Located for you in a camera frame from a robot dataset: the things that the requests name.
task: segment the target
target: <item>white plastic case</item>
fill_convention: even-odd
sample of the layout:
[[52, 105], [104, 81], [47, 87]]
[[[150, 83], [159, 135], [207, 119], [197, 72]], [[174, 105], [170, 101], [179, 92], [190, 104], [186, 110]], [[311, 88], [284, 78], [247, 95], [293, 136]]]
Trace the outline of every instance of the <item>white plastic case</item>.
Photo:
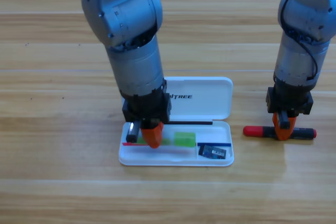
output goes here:
[[210, 159], [198, 154], [199, 146], [177, 147], [124, 146], [130, 123], [122, 130], [119, 161], [129, 166], [229, 166], [234, 161], [230, 126], [223, 121], [231, 111], [233, 83], [225, 77], [166, 77], [171, 95], [170, 121], [209, 121], [212, 125], [169, 124], [163, 137], [173, 141], [175, 132], [196, 133], [196, 143], [226, 143], [225, 159]]

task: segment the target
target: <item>wood grain surface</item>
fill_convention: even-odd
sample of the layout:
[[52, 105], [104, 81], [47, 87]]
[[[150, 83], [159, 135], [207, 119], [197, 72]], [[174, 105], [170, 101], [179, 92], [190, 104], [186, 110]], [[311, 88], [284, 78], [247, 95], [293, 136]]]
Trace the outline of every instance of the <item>wood grain surface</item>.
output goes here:
[[80, 0], [0, 0], [0, 223], [336, 223], [336, 45], [314, 89], [313, 142], [242, 136], [265, 96], [280, 0], [162, 0], [166, 76], [234, 83], [226, 168], [126, 167], [108, 58]]

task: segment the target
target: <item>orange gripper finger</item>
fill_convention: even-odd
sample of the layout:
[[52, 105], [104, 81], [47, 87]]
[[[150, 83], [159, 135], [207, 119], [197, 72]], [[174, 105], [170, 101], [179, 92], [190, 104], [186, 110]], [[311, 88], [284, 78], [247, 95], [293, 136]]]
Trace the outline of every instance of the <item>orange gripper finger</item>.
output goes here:
[[293, 133], [296, 118], [288, 118], [288, 119], [290, 123], [289, 129], [281, 129], [278, 123], [277, 113], [273, 114], [273, 124], [279, 140], [282, 141], [287, 140]]
[[163, 123], [153, 129], [141, 129], [142, 137], [151, 148], [158, 148], [162, 142]]

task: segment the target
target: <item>green eraser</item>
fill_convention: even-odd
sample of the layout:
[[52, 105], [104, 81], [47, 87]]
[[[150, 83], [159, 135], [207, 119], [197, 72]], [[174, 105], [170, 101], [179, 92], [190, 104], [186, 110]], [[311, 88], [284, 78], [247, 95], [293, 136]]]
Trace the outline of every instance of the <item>green eraser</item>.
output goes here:
[[[147, 144], [147, 143], [141, 136], [139, 136], [137, 144]], [[162, 139], [161, 145], [170, 145], [170, 140], [168, 138]]]
[[182, 147], [196, 146], [196, 133], [191, 132], [175, 132], [174, 145]]

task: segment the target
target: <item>robotic arm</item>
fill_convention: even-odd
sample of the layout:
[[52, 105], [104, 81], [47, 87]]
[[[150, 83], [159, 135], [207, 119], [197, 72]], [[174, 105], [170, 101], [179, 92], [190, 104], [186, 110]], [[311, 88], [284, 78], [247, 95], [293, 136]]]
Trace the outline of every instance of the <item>robotic arm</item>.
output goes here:
[[131, 127], [128, 142], [157, 148], [171, 102], [166, 93], [156, 33], [162, 24], [160, 0], [81, 0], [85, 17], [104, 44]]
[[296, 117], [312, 108], [310, 91], [336, 34], [336, 0], [281, 0], [278, 20], [284, 31], [266, 102], [278, 138], [286, 140]]

